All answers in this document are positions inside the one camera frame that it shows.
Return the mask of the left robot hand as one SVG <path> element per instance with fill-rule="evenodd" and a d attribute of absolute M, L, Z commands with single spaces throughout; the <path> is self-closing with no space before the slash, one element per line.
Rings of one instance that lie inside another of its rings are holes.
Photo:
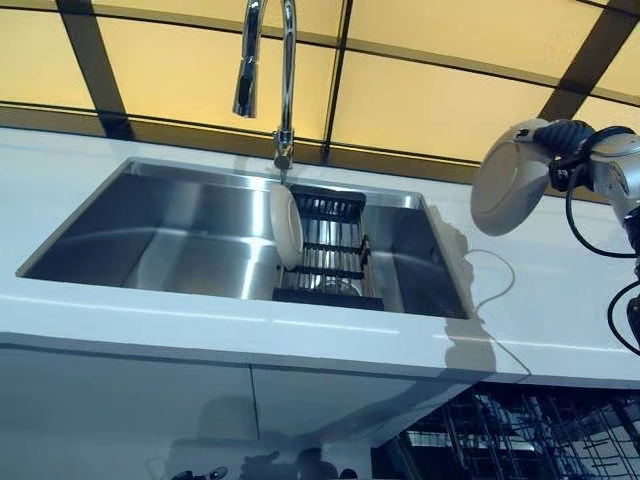
<path fill-rule="evenodd" d="M 218 466 L 205 473 L 197 473 L 193 470 L 183 470 L 172 477 L 172 480 L 222 480 L 228 474 L 226 466 Z"/>

